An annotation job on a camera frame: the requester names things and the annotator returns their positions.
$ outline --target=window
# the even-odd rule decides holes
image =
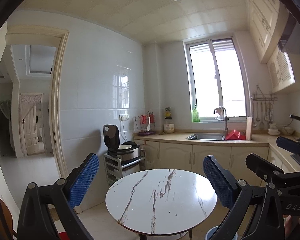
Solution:
[[[218,106],[228,117],[246,117],[242,73],[232,39],[187,45],[193,107],[202,121],[214,119]]]

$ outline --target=window blind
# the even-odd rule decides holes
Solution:
[[[212,41],[212,45],[215,52],[234,49],[232,39]]]
[[[199,52],[206,52],[210,51],[209,43],[200,44],[197,46],[189,47],[191,53],[199,53]]]

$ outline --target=faucet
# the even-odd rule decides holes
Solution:
[[[221,112],[224,112],[225,113],[225,116],[224,116],[224,120],[225,120],[225,130],[224,130],[224,135],[227,136],[228,135],[228,125],[227,125],[227,121],[229,120],[229,118],[227,117],[227,110],[223,107],[223,106],[219,106],[217,107],[216,109],[213,110],[213,113],[218,113],[218,114],[221,114]]]

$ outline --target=window frame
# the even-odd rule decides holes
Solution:
[[[214,53],[214,48],[212,45],[212,41],[218,41],[218,40],[229,40],[231,39],[234,45],[234,50],[237,54],[242,81],[243,81],[243,90],[245,95],[245,106],[246,106],[246,116],[240,116],[240,117],[229,117],[229,122],[245,122],[247,120],[247,116],[250,116],[250,95],[249,95],[249,85],[247,81],[247,75],[244,68],[243,60],[241,54],[237,51],[237,44],[236,40],[233,36],[226,36],[226,37],[216,37],[216,38],[210,38],[210,39],[201,39],[197,40],[195,42],[190,41],[185,43],[185,51],[186,51],[186,57],[187,57],[187,64],[188,64],[188,78],[189,78],[189,90],[190,90],[190,105],[191,105],[191,111],[194,109],[194,106],[197,104],[196,99],[196,90],[195,90],[195,81],[194,81],[194,73],[193,73],[193,66],[192,66],[192,60],[191,60],[191,54],[190,54],[190,47],[201,45],[204,43],[209,44],[210,51],[212,53],[213,62],[215,65],[216,70],[216,79],[217,79],[217,85],[218,85],[218,92],[219,92],[219,105],[223,106],[223,96],[222,96],[222,88],[221,88],[221,80],[220,80],[220,74],[219,74],[219,68],[218,63],[216,59],[216,55]],[[218,119],[214,116],[212,117],[200,117],[200,122],[219,122]]]

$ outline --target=green soap bottle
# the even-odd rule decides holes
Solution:
[[[197,105],[194,105],[194,109],[192,111],[192,122],[200,122]]]

